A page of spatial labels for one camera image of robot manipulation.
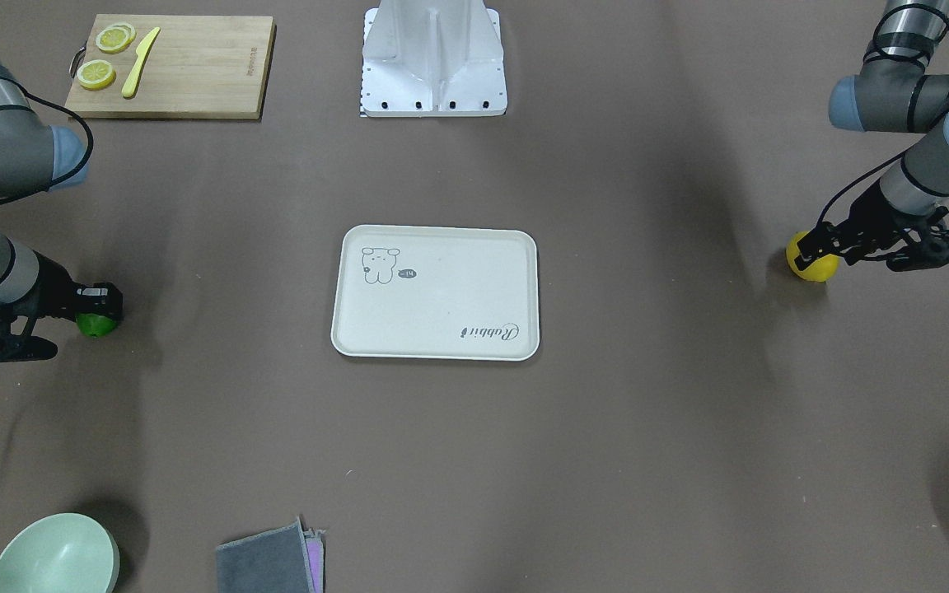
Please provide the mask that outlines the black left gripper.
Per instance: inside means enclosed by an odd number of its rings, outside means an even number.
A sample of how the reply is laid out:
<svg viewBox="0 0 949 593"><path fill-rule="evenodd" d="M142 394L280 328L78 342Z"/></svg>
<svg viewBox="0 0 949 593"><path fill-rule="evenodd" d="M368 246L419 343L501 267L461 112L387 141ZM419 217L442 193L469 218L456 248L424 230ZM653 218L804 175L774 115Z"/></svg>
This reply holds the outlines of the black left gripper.
<svg viewBox="0 0 949 593"><path fill-rule="evenodd" d="M923 215L893 207L881 190L881 181L875 181L855 199L848 217L835 228L835 240L829 226L795 234L794 267L836 268L840 258L853 265L878 251L884 252L880 259L888 266L913 266L918 262L918 248L910 229L922 222Z"/></svg>

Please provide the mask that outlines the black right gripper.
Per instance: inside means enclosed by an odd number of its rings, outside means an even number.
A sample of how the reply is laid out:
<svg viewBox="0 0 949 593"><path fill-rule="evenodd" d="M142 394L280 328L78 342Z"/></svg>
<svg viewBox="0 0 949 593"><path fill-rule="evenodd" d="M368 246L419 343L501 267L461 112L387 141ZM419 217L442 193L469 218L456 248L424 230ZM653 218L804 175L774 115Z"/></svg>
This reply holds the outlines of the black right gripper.
<svg viewBox="0 0 949 593"><path fill-rule="evenodd" d="M56 318L75 322L79 315L98 315L121 322L124 319L124 297L112 282L90 286L72 280L71 275L55 260L35 252L37 275L34 285L12 307L22 315L34 318Z"/></svg>

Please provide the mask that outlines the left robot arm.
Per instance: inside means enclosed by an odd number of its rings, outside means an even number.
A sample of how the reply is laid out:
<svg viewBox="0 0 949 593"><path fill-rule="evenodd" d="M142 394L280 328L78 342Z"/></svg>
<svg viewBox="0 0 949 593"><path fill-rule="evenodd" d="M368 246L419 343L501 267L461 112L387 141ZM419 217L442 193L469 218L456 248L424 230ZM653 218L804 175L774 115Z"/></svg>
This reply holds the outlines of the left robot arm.
<svg viewBox="0 0 949 593"><path fill-rule="evenodd" d="M840 130L916 133L919 141L863 176L847 217L825 214L788 242L788 267L824 282L840 263L881 260L896 273L949 264L949 1L889 1L858 75L829 102Z"/></svg>

